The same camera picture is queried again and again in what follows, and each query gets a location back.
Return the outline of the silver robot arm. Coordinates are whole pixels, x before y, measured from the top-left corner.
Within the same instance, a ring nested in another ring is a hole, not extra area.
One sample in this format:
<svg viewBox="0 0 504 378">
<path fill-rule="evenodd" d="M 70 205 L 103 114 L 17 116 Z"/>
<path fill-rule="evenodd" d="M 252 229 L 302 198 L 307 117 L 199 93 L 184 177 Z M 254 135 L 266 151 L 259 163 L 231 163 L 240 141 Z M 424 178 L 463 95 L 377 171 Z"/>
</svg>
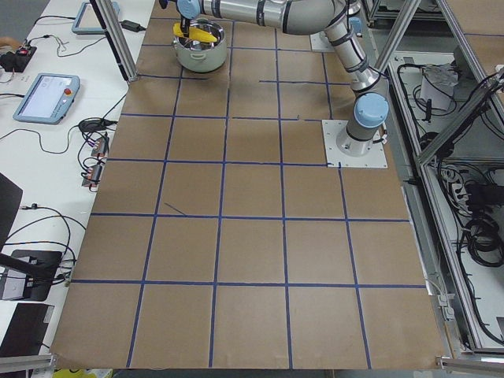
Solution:
<svg viewBox="0 0 504 378">
<path fill-rule="evenodd" d="M 389 104 L 384 93 L 385 75 L 369 64 L 353 26 L 348 20 L 348 1 L 177 1 L 183 36 L 190 35 L 190 22 L 205 14 L 281 30 L 287 35 L 324 33 L 346 72 L 355 94 L 353 115 L 336 137 L 347 156 L 365 156 L 377 129 L 386 120 Z"/>
</svg>

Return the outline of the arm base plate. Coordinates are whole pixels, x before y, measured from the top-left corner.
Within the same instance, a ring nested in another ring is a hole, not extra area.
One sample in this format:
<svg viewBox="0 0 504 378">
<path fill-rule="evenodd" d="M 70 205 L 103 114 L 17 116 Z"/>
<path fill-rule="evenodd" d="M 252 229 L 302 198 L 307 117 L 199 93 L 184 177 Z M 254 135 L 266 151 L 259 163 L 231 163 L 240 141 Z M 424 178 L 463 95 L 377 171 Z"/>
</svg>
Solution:
<svg viewBox="0 0 504 378">
<path fill-rule="evenodd" d="M 379 130 L 368 141 L 347 133 L 347 120 L 322 120 L 326 165 L 331 168 L 386 169 L 384 143 Z"/>
</svg>

